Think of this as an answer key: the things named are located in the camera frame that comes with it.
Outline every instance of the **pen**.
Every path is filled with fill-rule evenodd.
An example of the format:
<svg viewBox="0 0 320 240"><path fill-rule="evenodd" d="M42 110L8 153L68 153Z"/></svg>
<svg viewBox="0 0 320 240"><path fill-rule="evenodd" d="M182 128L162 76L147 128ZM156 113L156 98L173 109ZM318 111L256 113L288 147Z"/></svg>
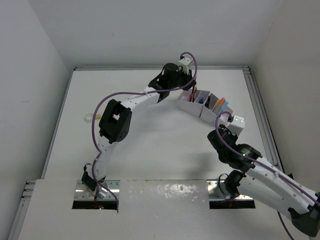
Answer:
<svg viewBox="0 0 320 240"><path fill-rule="evenodd" d="M225 103L226 99L223 97L221 98L221 100L219 101L219 103L214 107L213 109L213 113L214 114L218 114L218 111L220 110L221 106Z"/></svg>
<svg viewBox="0 0 320 240"><path fill-rule="evenodd" d="M205 98L202 96L201 98L200 98L200 100L199 100L199 103L200 104L203 104L205 102Z"/></svg>
<svg viewBox="0 0 320 240"><path fill-rule="evenodd" d="M218 100L216 101L216 103L215 103L215 105L214 105L214 107L213 107L212 111L214 111L214 110L216 109L216 107L217 107L217 105L219 104L219 102L220 102L220 99L218 99Z"/></svg>
<svg viewBox="0 0 320 240"><path fill-rule="evenodd" d="M220 109L218 110L218 113L217 113L217 114L223 112L223 111L227 108L228 103L229 103L228 101L225 101L224 104L223 104L223 105L220 107Z"/></svg>
<svg viewBox="0 0 320 240"><path fill-rule="evenodd" d="M204 106L208 109L209 108L209 104L210 104L210 99L211 99L211 96L208 96L208 99L206 100Z"/></svg>
<svg viewBox="0 0 320 240"><path fill-rule="evenodd" d="M193 99L192 99L193 103L195 102L196 93L197 93L197 87L194 88L194 94L193 94Z"/></svg>
<svg viewBox="0 0 320 240"><path fill-rule="evenodd" d="M189 102L192 102L192 101L193 101L195 93L196 93L196 91L195 91L195 86L193 86L193 88L192 88L192 90L191 90Z"/></svg>

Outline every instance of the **pen holder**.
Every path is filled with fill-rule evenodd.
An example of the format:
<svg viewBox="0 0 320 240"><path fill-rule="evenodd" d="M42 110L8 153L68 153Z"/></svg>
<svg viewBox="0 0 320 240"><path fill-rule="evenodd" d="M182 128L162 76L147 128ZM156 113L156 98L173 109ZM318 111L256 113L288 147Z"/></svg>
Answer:
<svg viewBox="0 0 320 240"><path fill-rule="evenodd" d="M191 89L188 91L183 91L176 101L177 107L189 114L192 114L193 116L200 118L206 123L215 126L217 115L213 113L213 108L216 105L216 102L218 101L218 97L216 97L216 95L214 95L213 93L210 93L210 91L197 90L195 92L194 102L192 102L190 101L191 93ZM205 107L205 103L207 102L209 96L209 107ZM204 101L203 103L199 103L199 100L202 97L204 98ZM233 113L232 109L228 106L225 108L224 111L229 112L231 114ZM222 115L218 120L218 124L228 125L228 117L229 116L227 114Z"/></svg>
<svg viewBox="0 0 320 240"><path fill-rule="evenodd" d="M205 107L203 106L203 109L201 111L200 114L200 119L211 124L211 125L216 125L216 118L217 115L215 113L213 113L213 108L216 105L216 102L218 101L218 97L216 97L216 95L214 95L213 93L210 93L210 103L209 103L209 107ZM229 112L229 113L233 113L232 109L230 107L226 107L224 112ZM228 115L227 114L223 114L219 119L218 119L218 125L223 124L223 125L227 125L228 124Z"/></svg>
<svg viewBox="0 0 320 240"><path fill-rule="evenodd" d="M194 102L190 101L192 90L183 91L176 101L178 108L183 111L192 114L193 116L200 117L201 112L204 108L205 102L210 94L210 91L197 90L195 91ZM201 98L204 98L203 103L199 103Z"/></svg>

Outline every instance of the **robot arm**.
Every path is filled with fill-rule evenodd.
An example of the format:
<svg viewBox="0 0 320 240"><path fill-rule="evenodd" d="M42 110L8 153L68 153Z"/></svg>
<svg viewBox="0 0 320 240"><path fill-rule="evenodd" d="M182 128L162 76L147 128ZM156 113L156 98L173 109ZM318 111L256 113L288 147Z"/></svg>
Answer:
<svg viewBox="0 0 320 240"><path fill-rule="evenodd" d="M320 194L285 175L248 144L236 144L241 130L234 132L235 125L243 129L244 120L239 116L229 120L231 123L228 127L221 124L218 131L222 139L240 154L235 154L227 148L219 139L216 130L207 136L217 150L219 160L236 169L225 179L225 189L232 195L247 195L268 205L291 220L301 232L315 237L320 228L320 207L315 202L320 203ZM239 120L243 121L243 125L239 126Z"/></svg>
<svg viewBox="0 0 320 240"><path fill-rule="evenodd" d="M108 102L99 122L98 147L101 153L95 159L94 166L94 175L98 181L105 179L107 165L116 146L128 135L132 115L161 102L169 95L170 91L167 90L180 88L190 81L192 82L183 90L189 90L196 85L196 81L192 80L192 71L189 69L191 62L189 58L183 57L178 65L167 63L161 73L141 92L141 95L133 95L123 102L114 99ZM94 180L92 165L84 166L81 180L94 193L97 183Z"/></svg>

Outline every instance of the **cable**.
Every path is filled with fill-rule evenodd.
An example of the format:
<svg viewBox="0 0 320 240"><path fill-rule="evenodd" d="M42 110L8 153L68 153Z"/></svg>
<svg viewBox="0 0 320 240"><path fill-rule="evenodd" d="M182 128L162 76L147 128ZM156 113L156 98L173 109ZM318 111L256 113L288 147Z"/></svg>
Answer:
<svg viewBox="0 0 320 240"><path fill-rule="evenodd" d="M117 212L119 212L119 200L118 200L117 196L116 196L107 186L104 186L104 185L103 185L101 182L99 182L99 181L97 180L97 178L96 178L96 175L95 175L95 165L96 165L96 162L97 162L97 160L95 159L95 160L93 161L92 168L91 168L93 180L94 180L100 187L102 187L102 188L104 188L105 190L107 190L107 191L114 197L114 199L115 199L115 201L116 201L116 210L117 210Z"/></svg>
<svg viewBox="0 0 320 240"><path fill-rule="evenodd" d="M198 72L198 64L197 64L197 60L195 58L195 56L193 54L191 54L190 52L188 51L185 51L183 53L181 53L180 55L180 58L183 57L183 55L185 54L188 54L192 57L193 59L193 62L194 62L194 74L193 74L193 77L191 78L191 80L181 86L181 87L177 87L177 88L174 88L174 89L163 89L163 90L154 90L154 91L149 91L149 92L129 92L129 91L121 91L121 92L115 92L115 93L112 93L108 96L106 96L104 99L102 99L98 105L96 106L94 112L93 112L93 115L92 115L92 122L91 122L91 135L92 135L92 141L93 141L93 144L95 146L95 148L98 150L99 154L95 157L95 160L93 161L93 164L92 164L92 176L93 176L93 180L99 185L101 186L102 188L106 189L115 199L116 201L116 209L118 211L119 209L119 200L117 198L117 196L112 192L110 191L109 188L105 187L101 182L99 182L96 178L96 175L95 175L95 165L96 165L96 162L97 162L97 159L100 157L100 155L102 154L102 151L100 150L98 144L97 144L97 141L96 141L96 136L95 136L95 120L96 120L96 115L97 115L97 112L99 110L99 108L101 107L101 105L106 101L108 100L109 98L113 97L113 96L117 96L117 95L146 95L146 94L153 94L153 93L164 93L164 92L172 92L172 91L177 91L177 90L180 90L180 89L184 89L186 87L188 87L194 80L196 80L197 78L197 72Z"/></svg>
<svg viewBox="0 0 320 240"><path fill-rule="evenodd" d="M284 220L282 219L282 216L280 215L280 212L278 212L278 211L276 211L276 212L278 213L278 216L279 216L280 222L281 222L281 224L282 224L282 226L283 226L283 228L284 228L284 230L285 230L286 234L288 234L288 236L289 236L289 238L290 238L291 240L295 240L295 239L291 236L291 234L290 234L290 232L289 232L289 230L288 230L287 226L285 225L285 222L284 222Z"/></svg>
<svg viewBox="0 0 320 240"><path fill-rule="evenodd" d="M220 174L220 176L218 177L218 187L219 187L220 191L221 191L224 195L226 195L226 196L231 196L231 194L225 194L225 192L221 189L220 181L221 181L221 177L222 177L223 175L226 175L226 177L228 177L228 176L229 176L229 175L228 175L228 174L226 174L226 173L222 173L222 174Z"/></svg>

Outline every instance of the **black bracket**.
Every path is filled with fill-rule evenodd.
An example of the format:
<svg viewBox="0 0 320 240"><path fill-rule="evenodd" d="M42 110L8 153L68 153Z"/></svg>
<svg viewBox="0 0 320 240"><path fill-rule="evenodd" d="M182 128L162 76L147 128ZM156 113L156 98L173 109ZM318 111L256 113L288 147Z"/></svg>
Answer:
<svg viewBox="0 0 320 240"><path fill-rule="evenodd" d="M317 202L320 203L320 192L316 194ZM292 224L304 234L315 238L320 229L320 207L314 204L308 206L309 211L299 214L296 210L289 207Z"/></svg>
<svg viewBox="0 0 320 240"><path fill-rule="evenodd" d="M167 63L164 65L162 71L158 76L150 81L148 87L154 88L155 90L170 90L182 87L190 82L192 79L192 71L189 70L188 74L185 74L178 65L174 63ZM196 85L196 80L193 80L187 87L183 90L189 90L194 85ZM169 91L161 92L159 95L158 103L169 96Z"/></svg>
<svg viewBox="0 0 320 240"><path fill-rule="evenodd" d="M123 106L120 101L110 100L99 122L100 136L106 137L110 144L121 142L129 133L131 116L129 107Z"/></svg>
<svg viewBox="0 0 320 240"><path fill-rule="evenodd" d="M82 175L81 181L83 184L85 184L92 192L96 190L97 183L95 180L93 180L86 170L84 170L84 173Z"/></svg>
<svg viewBox="0 0 320 240"><path fill-rule="evenodd" d="M250 160L245 159L245 156L257 159L261 157L261 153L255 150L253 147L247 144L236 144L238 136L233 135L230 130L223 124L220 124L218 131L222 139L234 150L239 153L243 153L244 156L238 156L231 150L229 150L218 138L216 130L211 131L207 138L210 141L213 148L217 151L219 160L228 164L233 169L240 170L246 173L250 168L255 168L255 165Z"/></svg>
<svg viewBox="0 0 320 240"><path fill-rule="evenodd" d="M246 175L240 171L233 170L230 172L228 177L224 180L225 189L232 195L239 195L238 187L240 186L240 181L245 178Z"/></svg>

